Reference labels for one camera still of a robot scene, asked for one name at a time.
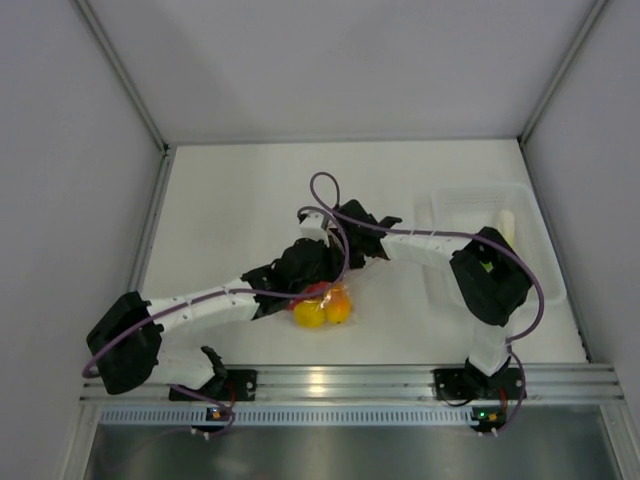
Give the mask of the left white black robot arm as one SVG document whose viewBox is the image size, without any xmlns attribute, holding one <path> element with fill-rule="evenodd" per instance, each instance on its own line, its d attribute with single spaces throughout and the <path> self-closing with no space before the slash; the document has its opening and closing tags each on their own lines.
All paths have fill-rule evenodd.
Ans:
<svg viewBox="0 0 640 480">
<path fill-rule="evenodd" d="M 83 375 L 101 379 L 110 395 L 165 383 L 215 399 L 225 390 L 226 371 L 206 334 L 313 298 L 313 286 L 334 286 L 349 261 L 349 249 L 341 243 L 302 238 L 271 263 L 220 287 L 164 299 L 124 293 L 87 335 L 92 358 Z"/>
</svg>

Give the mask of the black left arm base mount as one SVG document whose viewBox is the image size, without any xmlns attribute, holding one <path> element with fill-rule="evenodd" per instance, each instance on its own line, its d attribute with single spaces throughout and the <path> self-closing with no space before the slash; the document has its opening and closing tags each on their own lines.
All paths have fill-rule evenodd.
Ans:
<svg viewBox="0 0 640 480">
<path fill-rule="evenodd" d="M 209 369 L 180 383 L 180 386 L 219 402 L 252 402 L 256 395 L 257 371 L 234 367 Z"/>
</svg>

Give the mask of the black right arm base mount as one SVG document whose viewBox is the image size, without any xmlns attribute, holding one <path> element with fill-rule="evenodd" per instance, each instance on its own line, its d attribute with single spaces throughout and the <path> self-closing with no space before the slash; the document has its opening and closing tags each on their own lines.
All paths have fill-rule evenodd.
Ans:
<svg viewBox="0 0 640 480">
<path fill-rule="evenodd" d="M 446 402 L 517 400 L 523 386 L 522 371 L 504 367 L 486 376 L 470 364 L 438 368 L 433 372 L 436 398 Z"/>
</svg>

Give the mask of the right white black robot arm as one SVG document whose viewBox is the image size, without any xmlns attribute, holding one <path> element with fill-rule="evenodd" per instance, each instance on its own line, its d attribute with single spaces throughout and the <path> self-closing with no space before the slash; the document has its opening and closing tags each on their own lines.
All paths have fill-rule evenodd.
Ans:
<svg viewBox="0 0 640 480">
<path fill-rule="evenodd" d="M 477 319 L 461 374 L 463 393 L 481 398 L 500 389 L 511 360 L 507 325 L 535 285 L 500 231 L 484 227 L 475 234 L 420 233 L 399 228 L 397 217 L 376 220 L 356 200 L 336 206 L 334 215 L 348 237 L 353 269 L 371 257 L 443 272 Z"/>
</svg>

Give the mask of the pale green toy celery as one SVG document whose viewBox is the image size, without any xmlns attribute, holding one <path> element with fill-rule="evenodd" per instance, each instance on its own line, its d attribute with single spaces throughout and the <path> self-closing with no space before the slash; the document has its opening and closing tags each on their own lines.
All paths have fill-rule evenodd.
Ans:
<svg viewBox="0 0 640 480">
<path fill-rule="evenodd" d="M 497 230 L 506 243 L 514 248 L 516 240 L 516 217 L 511 210 L 501 210 L 497 217 Z"/>
</svg>

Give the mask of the red toy pepper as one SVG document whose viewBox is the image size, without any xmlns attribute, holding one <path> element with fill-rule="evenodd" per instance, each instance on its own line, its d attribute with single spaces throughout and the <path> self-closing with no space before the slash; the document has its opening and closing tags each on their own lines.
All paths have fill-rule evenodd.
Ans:
<svg viewBox="0 0 640 480">
<path fill-rule="evenodd" d="M 294 308 L 296 305 L 298 305 L 303 301 L 322 298 L 325 296 L 327 291 L 331 290 L 331 288 L 332 288 L 331 282 L 321 281 L 321 282 L 315 283 L 307 287 L 301 293 L 296 294 L 295 297 L 290 302 L 290 307 Z"/>
</svg>

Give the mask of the clear polka dot zip bag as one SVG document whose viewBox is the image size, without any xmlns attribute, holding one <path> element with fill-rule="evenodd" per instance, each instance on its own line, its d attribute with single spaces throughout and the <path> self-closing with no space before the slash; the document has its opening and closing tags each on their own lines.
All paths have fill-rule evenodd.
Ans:
<svg viewBox="0 0 640 480">
<path fill-rule="evenodd" d="M 351 303 L 352 303 L 352 311 L 351 311 L 351 315 L 350 315 L 349 319 L 348 319 L 345 323 L 343 323 L 343 324 L 339 324 L 339 325 L 332 325 L 332 324 L 330 324 L 330 323 L 326 320 L 325 325 L 324 325 L 324 326 L 322 326 L 322 327 L 320 327 L 320 328 L 316 328 L 316 329 L 307 329 L 307 328 L 299 327 L 299 326 L 296 324 L 295 320 L 294 320 L 294 316 L 293 316 L 293 309 L 294 309 L 294 308 L 291 308 L 291 307 L 290 307 L 290 304 L 289 304 L 289 305 L 286 307 L 286 309 L 285 309 L 285 311 L 287 312 L 287 316 L 289 317 L 289 322 L 290 322 L 294 327 L 296 327 L 296 328 L 298 328 L 298 329 L 309 330 L 309 331 L 332 330 L 332 329 L 337 329 L 337 328 L 344 327 L 345 325 L 348 325 L 348 324 L 352 323 L 352 322 L 354 321 L 354 318 L 355 318 L 355 302 L 354 302 L 353 296 L 352 296 L 351 291 L 350 291 L 350 287 L 349 287 L 348 279 L 349 279 L 349 274 L 345 274 L 345 275 L 343 275 L 339 280 L 335 280 L 335 281 L 331 282 L 331 283 L 332 283 L 332 288 L 331 288 L 331 290 L 332 290 L 333 288 L 336 288 L 336 287 L 338 287 L 338 288 L 342 287 L 342 288 L 344 288 L 344 289 L 348 292 L 349 297 L 350 297 L 350 299 L 351 299 Z M 324 309 L 325 309 L 325 304 L 326 304 L 326 301 L 327 301 L 327 297 L 328 297 L 328 295 L 330 294 L 330 291 L 327 291 L 324 297 L 322 297 L 322 298 L 317 298 L 318 300 L 322 300 L 322 301 L 323 301 Z"/>
</svg>

